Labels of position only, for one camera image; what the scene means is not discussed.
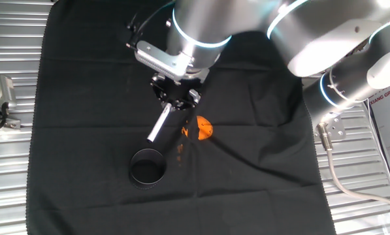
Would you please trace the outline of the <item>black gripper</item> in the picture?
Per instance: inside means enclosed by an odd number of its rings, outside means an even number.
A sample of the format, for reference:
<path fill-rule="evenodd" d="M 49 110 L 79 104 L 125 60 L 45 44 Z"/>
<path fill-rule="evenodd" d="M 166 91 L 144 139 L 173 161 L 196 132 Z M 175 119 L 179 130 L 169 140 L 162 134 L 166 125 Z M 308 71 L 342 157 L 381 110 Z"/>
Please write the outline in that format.
<path fill-rule="evenodd" d="M 171 102 L 176 110 L 194 108 L 201 99 L 201 94 L 195 90 L 198 88 L 198 79 L 180 80 L 177 84 L 177 81 L 162 75 L 154 75 L 150 85 L 162 106 Z"/>

